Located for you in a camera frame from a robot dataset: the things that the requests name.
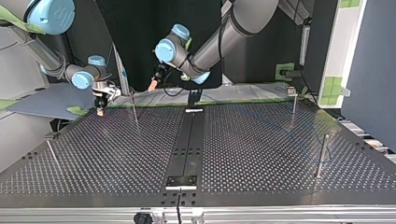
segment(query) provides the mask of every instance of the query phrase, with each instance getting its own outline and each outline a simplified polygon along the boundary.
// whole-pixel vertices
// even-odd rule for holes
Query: green tape
[[[235,105],[235,104],[267,104],[287,102],[288,98],[275,99],[250,99],[250,100],[225,100],[225,101],[200,101],[197,105]]]
[[[285,71],[294,71],[294,63],[282,63],[282,64],[277,64],[276,65],[276,70],[275,70],[275,80],[276,81],[293,81],[291,77],[285,77],[280,75],[280,71],[285,70]]]
[[[360,5],[361,5],[361,0],[341,0],[340,8],[358,7]]]
[[[186,50],[189,50],[189,48],[191,46],[191,42],[192,42],[192,38],[190,37],[190,39],[186,43],[186,47],[185,47]]]
[[[303,87],[303,90],[301,91],[301,95],[302,95],[303,97],[305,97],[307,93],[308,93],[308,87],[304,86],[304,87]]]
[[[88,113],[88,110],[83,110],[79,106],[68,107],[67,111],[69,111],[70,113],[72,113],[74,115],[79,115],[79,116],[83,116]]]
[[[12,100],[1,100],[0,99],[0,111],[5,110],[7,107],[14,105],[15,101]]]
[[[45,32],[40,27],[21,21],[18,17],[14,16],[10,11],[8,11],[5,7],[1,5],[0,5],[0,20],[9,21],[15,26],[18,26],[22,30],[29,33],[36,33],[42,35],[45,34]]]
[[[341,77],[326,77],[320,98],[321,105],[337,105],[338,98],[342,94]]]

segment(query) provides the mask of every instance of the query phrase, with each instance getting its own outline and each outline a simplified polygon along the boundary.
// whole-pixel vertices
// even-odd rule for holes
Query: gray panel
[[[342,113],[364,131],[396,149],[396,1],[367,1]]]
[[[90,114],[0,175],[0,207],[162,206],[182,108]]]
[[[59,83],[20,100],[7,110],[20,114],[74,120],[78,116],[67,111],[67,108],[79,106],[82,109],[90,109],[93,100],[92,90],[82,91],[69,83]]]
[[[186,171],[202,167],[199,189],[186,205],[395,204],[393,163],[324,111],[291,111],[292,103],[207,106],[202,164],[191,157]],[[330,153],[317,180],[325,133]]]

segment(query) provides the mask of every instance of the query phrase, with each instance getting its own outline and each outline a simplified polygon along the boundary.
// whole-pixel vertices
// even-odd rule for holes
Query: robot end effector
[[[233,0],[233,6],[220,28],[195,55],[185,48],[190,31],[176,24],[171,33],[160,41],[155,54],[161,63],[182,71],[197,84],[210,75],[210,69],[231,52],[243,39],[259,33],[273,17],[279,0]]]
[[[31,33],[32,30],[48,35],[65,33],[75,18],[73,0],[0,0],[0,7],[14,17],[5,19],[13,23],[8,25],[9,32],[40,63],[43,73],[57,78],[64,77],[81,90],[92,87],[98,114],[102,114],[108,101],[120,95],[120,90],[106,81],[108,75],[103,57],[91,56],[89,65],[85,67],[69,64],[62,54],[51,50]],[[21,27],[21,24],[29,24],[35,29],[26,30],[26,26]]]

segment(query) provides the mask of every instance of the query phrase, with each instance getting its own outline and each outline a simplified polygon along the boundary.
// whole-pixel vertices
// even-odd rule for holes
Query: metal frame
[[[394,173],[395,165],[383,155],[372,150],[354,133],[331,119],[322,110],[317,110],[309,103],[299,103],[299,110],[307,106],[317,115],[330,120],[332,129],[336,130],[364,155],[374,158],[381,168]],[[201,171],[205,153],[205,112],[184,113],[180,124],[173,157],[168,163],[163,179],[168,176],[198,176],[197,190],[164,190],[156,198],[124,196],[94,197],[47,197],[40,198],[37,203],[35,196],[4,198],[0,196],[0,223],[2,222],[67,222],[113,223],[130,222],[137,213],[150,213],[157,218],[154,223],[178,223],[180,215],[183,223],[263,223],[263,222],[394,222],[396,221],[396,204],[393,195],[395,190],[383,190],[371,193],[347,190],[334,194],[333,190],[300,190],[298,193],[239,193],[239,194],[207,194],[201,189],[203,184]],[[77,120],[61,131],[65,134],[78,126],[87,116]],[[2,178],[13,175],[28,162],[29,156],[39,155],[47,149],[47,144],[40,147],[6,169]]]

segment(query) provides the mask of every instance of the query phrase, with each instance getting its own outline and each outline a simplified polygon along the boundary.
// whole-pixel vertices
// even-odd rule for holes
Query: black cable
[[[180,205],[180,193],[178,194],[176,210],[177,210],[177,220],[178,220],[178,224],[182,224],[182,223],[183,223],[183,220],[181,219],[181,213],[180,213],[180,207],[179,207],[179,205]]]
[[[18,44],[18,42],[15,42],[15,43],[13,43],[13,44],[11,44],[11,45],[8,45],[8,46],[6,46],[6,47],[3,47],[2,49],[0,49],[0,50],[3,50],[3,49],[9,49],[9,48],[11,48],[11,47],[14,47],[14,46],[16,46]]]
[[[61,130],[62,124],[69,124],[69,123],[71,123],[71,122],[67,121],[67,122],[63,123],[61,119],[58,119],[58,124],[56,125],[56,133],[58,133]]]
[[[224,22],[222,23],[220,30],[219,30],[219,56],[220,56],[220,60],[222,61],[224,59],[223,55],[222,55],[222,50],[221,50],[221,45],[222,45],[222,38],[224,35],[224,29],[225,26],[227,24],[228,19],[230,18],[230,14],[227,14],[225,16]]]
[[[74,56],[72,53],[73,60],[76,61],[76,65],[80,67],[85,67],[87,64],[85,64],[82,60],[80,60],[78,57]]]
[[[294,11],[294,18],[293,18],[293,23],[294,23],[294,35],[293,35],[293,36],[294,36],[294,38],[296,37],[296,30],[297,30],[296,19],[297,19],[298,7],[300,6],[300,4],[301,4],[301,0],[298,0],[298,2],[297,2],[297,7],[296,7],[296,9],[295,9],[295,11]],[[297,51],[297,43],[296,43],[296,41],[294,41],[294,46],[295,46],[295,47],[294,47],[294,50]],[[301,69],[299,70],[299,72],[300,72],[300,74],[301,74],[301,77],[303,78],[303,81],[304,81],[305,86],[308,88],[309,92],[311,93],[312,98],[313,98],[314,101],[315,101],[315,104],[318,105],[318,99],[316,99],[315,96],[312,94],[313,91],[312,91],[312,89],[309,88],[309,86],[308,86],[308,82],[307,82],[306,79],[305,79],[304,72],[301,71]]]
[[[163,91],[165,92],[165,94],[166,95],[168,95],[168,96],[170,96],[170,97],[177,97],[177,96],[179,96],[183,91],[184,91],[184,88],[181,88],[181,90],[178,92],[178,93],[176,93],[176,94],[170,94],[169,92],[168,92],[168,90],[166,89],[166,80],[168,80],[168,78],[173,74],[173,72],[175,71],[175,68],[171,68],[171,71],[168,73],[168,75],[166,75],[166,77],[165,77],[165,79],[163,80]]]

